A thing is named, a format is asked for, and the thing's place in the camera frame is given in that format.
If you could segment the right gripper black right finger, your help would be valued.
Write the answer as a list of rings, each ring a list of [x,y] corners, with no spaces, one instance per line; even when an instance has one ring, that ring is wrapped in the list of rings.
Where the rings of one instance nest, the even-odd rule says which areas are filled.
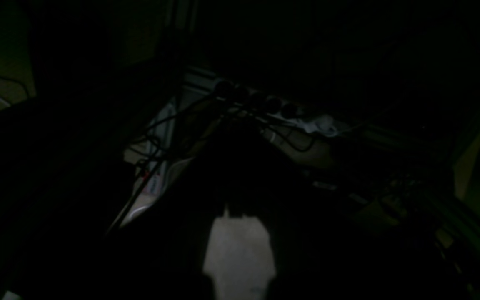
[[[480,300],[480,220],[451,167],[349,150],[327,191],[257,127],[223,139],[233,207],[270,235],[265,300]]]

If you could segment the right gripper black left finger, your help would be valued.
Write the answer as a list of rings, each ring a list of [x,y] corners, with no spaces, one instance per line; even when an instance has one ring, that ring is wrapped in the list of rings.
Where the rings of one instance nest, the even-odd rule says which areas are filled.
[[[98,236],[114,222],[122,152],[170,100],[78,96],[0,111],[0,298],[36,239]]]

